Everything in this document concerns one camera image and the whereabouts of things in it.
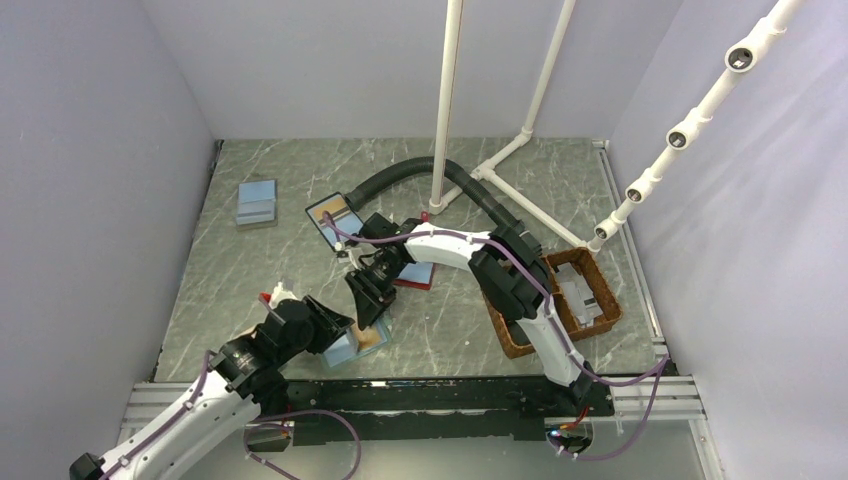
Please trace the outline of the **green card holder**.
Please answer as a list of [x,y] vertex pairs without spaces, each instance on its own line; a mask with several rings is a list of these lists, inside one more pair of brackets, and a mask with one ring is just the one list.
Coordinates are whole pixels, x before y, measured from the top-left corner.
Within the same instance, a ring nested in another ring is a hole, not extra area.
[[359,330],[358,324],[354,322],[341,338],[324,351],[322,360],[328,369],[338,369],[342,365],[374,353],[390,341],[390,322],[386,320],[386,317],[379,318],[365,330]]

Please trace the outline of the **gold card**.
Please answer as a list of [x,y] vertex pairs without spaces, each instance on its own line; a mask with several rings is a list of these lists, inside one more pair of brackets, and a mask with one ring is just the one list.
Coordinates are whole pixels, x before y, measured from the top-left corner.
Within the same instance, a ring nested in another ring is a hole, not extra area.
[[371,349],[378,348],[389,341],[388,330],[382,319],[375,321],[365,329],[361,329],[357,323],[353,323],[351,325],[351,331],[356,341],[358,353],[365,353]]

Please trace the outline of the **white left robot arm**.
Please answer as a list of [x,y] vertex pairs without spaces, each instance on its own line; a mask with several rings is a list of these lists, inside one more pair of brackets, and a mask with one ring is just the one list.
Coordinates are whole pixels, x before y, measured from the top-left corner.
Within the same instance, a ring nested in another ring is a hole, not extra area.
[[310,296],[275,300],[252,330],[208,351],[197,379],[128,440],[102,455],[84,453],[72,479],[175,479],[232,433],[282,427],[294,415],[283,366],[322,354],[353,319]]

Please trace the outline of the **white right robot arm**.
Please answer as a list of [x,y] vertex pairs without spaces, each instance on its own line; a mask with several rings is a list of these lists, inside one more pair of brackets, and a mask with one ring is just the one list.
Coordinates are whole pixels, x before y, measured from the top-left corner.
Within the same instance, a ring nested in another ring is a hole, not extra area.
[[547,265],[510,227],[464,232],[409,219],[402,225],[374,215],[357,234],[330,224],[336,247],[370,244],[369,260],[346,276],[354,295],[358,327],[370,327],[395,299],[394,282],[414,263],[443,265],[471,273],[489,304],[509,324],[520,327],[554,383],[557,411],[574,415],[590,399],[592,371],[576,350],[553,303]]

